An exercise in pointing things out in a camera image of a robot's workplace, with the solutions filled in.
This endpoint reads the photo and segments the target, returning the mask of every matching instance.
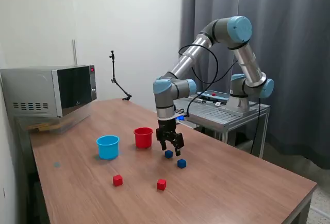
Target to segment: microwave oven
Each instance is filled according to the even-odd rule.
[[[13,116],[64,117],[96,99],[94,65],[4,68],[0,74]]]

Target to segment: blue cup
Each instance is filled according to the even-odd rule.
[[[118,156],[119,137],[115,135],[101,136],[96,140],[98,145],[98,155],[103,160],[113,160]]]

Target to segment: red cup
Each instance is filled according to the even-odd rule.
[[[138,148],[149,148],[151,146],[151,136],[154,131],[148,127],[142,127],[134,130],[135,145]]]

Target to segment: light blue joint cap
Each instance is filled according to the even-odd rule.
[[[244,16],[233,16],[227,22],[227,32],[234,42],[246,42],[251,38],[252,24]]]
[[[233,74],[231,81],[245,77],[245,74]]]
[[[159,79],[154,81],[154,94],[160,94],[165,92],[171,87],[172,83],[170,79]]]
[[[187,79],[187,82],[189,85],[189,96],[195,94],[197,92],[196,82],[194,82],[194,80],[191,79]]]
[[[262,90],[260,92],[259,98],[266,99],[268,98],[274,90],[274,81],[273,79],[267,79],[265,84],[262,86]]]

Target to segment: black cable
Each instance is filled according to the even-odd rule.
[[[220,80],[222,80],[222,78],[224,78],[225,77],[225,75],[227,75],[228,74],[228,72],[230,71],[230,69],[235,65],[235,63],[237,63],[237,60],[229,67],[229,69],[225,72],[225,74],[223,74],[223,76],[222,77],[220,77],[218,80],[216,80],[215,82],[218,82],[218,81],[220,81]],[[199,80],[199,81],[201,81],[202,83],[206,83],[206,84],[210,84],[210,82],[205,82],[205,81],[202,81],[198,76],[197,76],[197,74],[196,74],[196,72],[195,72],[195,70],[194,70],[194,68],[193,67],[191,67],[191,69],[192,69],[192,71],[193,71],[193,73],[194,73],[194,75],[195,75],[195,77]]]
[[[214,75],[214,78],[213,78],[212,82],[210,83],[210,85],[207,86],[206,89],[205,89],[204,91],[200,92],[198,95],[196,95],[196,96],[195,96],[195,97],[189,102],[189,104],[188,104],[188,106],[187,106],[186,117],[189,117],[189,108],[190,108],[191,103],[193,103],[193,101],[194,101],[195,99],[197,99],[197,98],[200,97],[202,94],[204,94],[204,92],[205,92],[206,90],[208,90],[208,89],[212,86],[213,83],[215,83],[216,78],[217,78],[217,76],[218,76],[218,71],[219,71],[219,62],[218,62],[217,57],[215,56],[215,54],[214,54],[209,48],[207,48],[207,47],[205,47],[205,46],[203,46],[203,45],[197,45],[197,44],[185,45],[185,46],[183,46],[183,47],[181,47],[181,48],[179,49],[179,52],[178,52],[178,53],[179,53],[180,55],[182,55],[182,54],[180,53],[180,51],[181,51],[182,49],[186,48],[186,47],[189,47],[189,46],[199,46],[199,47],[202,47],[202,48],[206,49],[209,53],[211,53],[211,54],[213,55],[214,59],[216,60],[217,68],[216,68],[216,73],[215,73],[215,75]]]
[[[254,133],[254,138],[253,138],[253,141],[252,141],[252,146],[251,146],[250,154],[252,154],[254,141],[256,140],[256,136],[257,136],[258,126],[259,126],[259,118],[260,118],[260,109],[261,109],[261,100],[259,98],[259,112],[258,112],[258,119],[257,119],[257,127],[256,127],[256,131]]]
[[[185,112],[185,110],[183,109],[183,108],[181,108],[181,109],[179,109],[179,110],[175,110],[175,113],[179,113],[179,114],[182,114],[182,113],[184,113]]]

